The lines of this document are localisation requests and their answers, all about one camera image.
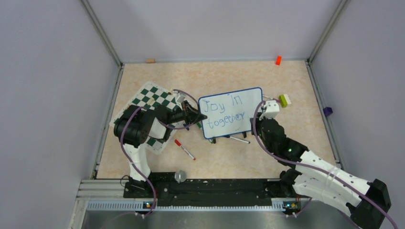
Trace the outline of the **blue framed whiteboard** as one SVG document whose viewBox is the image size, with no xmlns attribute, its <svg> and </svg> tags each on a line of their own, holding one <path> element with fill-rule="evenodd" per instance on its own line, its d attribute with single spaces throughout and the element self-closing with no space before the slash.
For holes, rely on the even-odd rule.
<svg viewBox="0 0 405 229">
<path fill-rule="evenodd" d="M 250 118 L 263 100 L 260 87 L 203 96 L 198 99 L 205 139 L 251 131 Z"/>
</svg>

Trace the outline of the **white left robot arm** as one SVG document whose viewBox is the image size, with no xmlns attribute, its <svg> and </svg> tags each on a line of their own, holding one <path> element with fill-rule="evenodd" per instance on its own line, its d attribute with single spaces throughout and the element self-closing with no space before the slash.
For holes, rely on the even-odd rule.
<svg viewBox="0 0 405 229">
<path fill-rule="evenodd" d="M 166 142 L 175 129 L 173 124 L 184 122 L 186 125 L 194 125 L 205 119 L 207 116 L 187 101 L 174 109 L 164 105 L 154 109 L 130 105 L 114 124 L 114 135 L 129 160 L 128 189 L 134 188 L 141 197 L 148 197 L 153 192 L 153 184 L 148 181 L 151 170 L 145 149 L 149 138 Z"/>
</svg>

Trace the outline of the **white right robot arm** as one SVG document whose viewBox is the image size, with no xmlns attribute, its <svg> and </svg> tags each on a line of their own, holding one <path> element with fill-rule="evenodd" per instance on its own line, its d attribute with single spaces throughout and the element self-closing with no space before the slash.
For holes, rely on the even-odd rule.
<svg viewBox="0 0 405 229">
<path fill-rule="evenodd" d="M 315 198 L 334 207 L 361 229 L 378 229 L 388 214 L 391 200 L 387 185 L 352 175 L 325 161 L 304 144 L 287 137 L 284 128 L 270 118 L 250 118 L 252 135 L 277 162 L 288 166 L 281 177 L 280 191 Z"/>
</svg>

